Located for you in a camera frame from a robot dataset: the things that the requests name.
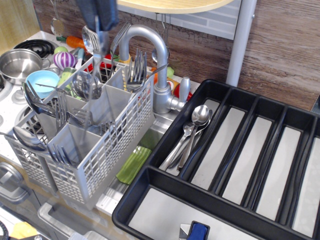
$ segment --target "purple onion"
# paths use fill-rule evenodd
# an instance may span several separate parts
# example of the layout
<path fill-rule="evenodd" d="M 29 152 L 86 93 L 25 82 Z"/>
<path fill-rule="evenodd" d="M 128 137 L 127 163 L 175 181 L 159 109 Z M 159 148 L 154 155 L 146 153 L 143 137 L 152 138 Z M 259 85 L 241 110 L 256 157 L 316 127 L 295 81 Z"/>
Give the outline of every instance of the purple onion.
<path fill-rule="evenodd" d="M 77 59 L 70 52 L 61 51 L 53 56 L 53 62 L 58 68 L 64 70 L 68 67 L 73 68 L 77 63 Z"/>

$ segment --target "black burner grate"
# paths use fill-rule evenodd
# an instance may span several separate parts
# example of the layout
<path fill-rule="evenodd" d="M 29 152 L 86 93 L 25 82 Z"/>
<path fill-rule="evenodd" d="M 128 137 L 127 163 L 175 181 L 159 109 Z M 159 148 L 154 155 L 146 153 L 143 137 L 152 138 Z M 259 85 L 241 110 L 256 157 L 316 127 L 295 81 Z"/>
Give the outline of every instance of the black burner grate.
<path fill-rule="evenodd" d="M 41 58 L 46 58 L 48 55 L 54 54 L 55 51 L 55 47 L 51 42 L 42 39 L 24 41 L 15 46 L 14 49 L 29 49 L 37 53 Z"/>

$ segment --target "light blue bowl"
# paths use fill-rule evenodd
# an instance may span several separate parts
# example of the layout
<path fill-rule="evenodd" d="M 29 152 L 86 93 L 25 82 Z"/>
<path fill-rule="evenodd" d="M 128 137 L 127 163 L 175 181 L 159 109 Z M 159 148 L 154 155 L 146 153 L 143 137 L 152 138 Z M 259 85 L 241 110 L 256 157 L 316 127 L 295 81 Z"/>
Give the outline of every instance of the light blue bowl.
<path fill-rule="evenodd" d="M 59 80 L 60 78 L 56 73 L 47 70 L 40 70 L 31 73 L 26 77 L 25 81 L 27 83 L 29 82 L 32 85 L 35 92 L 41 99 L 45 99 L 54 90 L 52 87 L 57 86 Z M 39 86 L 37 84 L 43 84 L 52 87 Z"/>

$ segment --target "metal pole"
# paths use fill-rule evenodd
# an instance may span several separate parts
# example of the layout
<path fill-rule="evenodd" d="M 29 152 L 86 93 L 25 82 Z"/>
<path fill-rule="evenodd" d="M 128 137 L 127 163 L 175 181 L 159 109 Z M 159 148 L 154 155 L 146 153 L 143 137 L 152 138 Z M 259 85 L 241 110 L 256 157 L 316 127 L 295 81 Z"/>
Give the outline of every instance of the metal pole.
<path fill-rule="evenodd" d="M 232 53 L 226 83 L 238 86 L 240 72 L 246 53 L 252 21 L 255 18 L 257 0 L 242 0 L 238 23 L 235 31 Z"/>

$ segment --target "green vegetable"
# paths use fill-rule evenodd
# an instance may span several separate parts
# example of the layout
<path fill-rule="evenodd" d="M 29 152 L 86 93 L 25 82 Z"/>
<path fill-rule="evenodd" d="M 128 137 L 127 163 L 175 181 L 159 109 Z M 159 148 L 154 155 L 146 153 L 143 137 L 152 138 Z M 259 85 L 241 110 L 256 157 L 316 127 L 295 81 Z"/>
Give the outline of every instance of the green vegetable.
<path fill-rule="evenodd" d="M 166 76 L 170 79 L 172 79 L 172 77 L 174 76 L 175 70 L 173 70 L 172 67 L 168 66 L 166 68 Z"/>
<path fill-rule="evenodd" d="M 130 185 L 151 152 L 148 148 L 137 146 L 117 173 L 116 178 L 120 182 Z"/>

